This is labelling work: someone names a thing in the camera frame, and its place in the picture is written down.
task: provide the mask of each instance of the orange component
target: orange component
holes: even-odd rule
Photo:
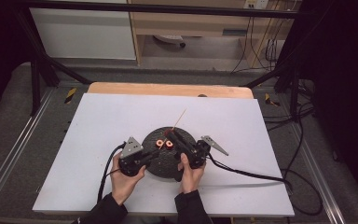
[[[162,147],[162,145],[164,145],[164,142],[161,139],[157,140],[156,146],[157,147]]]
[[[167,141],[165,142],[165,146],[167,147],[167,149],[171,149],[173,147],[173,143],[171,141]]]

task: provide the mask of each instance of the black sleeve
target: black sleeve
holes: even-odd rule
[[[175,197],[175,203],[178,211],[178,224],[212,224],[203,208],[198,190],[187,194],[180,193]]]
[[[126,207],[119,206],[109,193],[84,217],[78,218],[72,224],[118,224],[127,214]]]

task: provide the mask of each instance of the white cabinet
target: white cabinet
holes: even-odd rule
[[[127,3],[126,0],[83,1]],[[51,57],[136,59],[128,12],[31,8],[31,13]]]

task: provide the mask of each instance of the hand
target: hand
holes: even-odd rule
[[[146,166],[143,166],[136,176],[126,176],[119,171],[118,159],[121,152],[118,153],[113,159],[113,166],[110,175],[112,181],[112,197],[118,205],[122,205],[132,194],[135,189],[136,183],[145,176]]]
[[[182,153],[180,155],[181,162],[178,164],[178,170],[185,169],[183,171],[182,183],[179,188],[179,193],[189,193],[196,190],[199,187],[200,180],[205,170],[206,162],[198,169],[191,169],[188,162],[187,155]]]

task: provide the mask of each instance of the white board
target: white board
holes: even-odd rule
[[[96,203],[112,150],[133,136],[140,143],[154,130],[173,126],[196,140],[210,135],[229,156],[211,149],[223,164],[282,177],[257,100],[182,96],[83,95],[34,210],[47,214],[89,211]],[[146,172],[125,202],[130,214],[174,215],[180,183]],[[283,183],[238,175],[207,162],[200,182],[206,212],[220,217],[287,217],[294,211]],[[111,191],[106,180],[103,195]]]

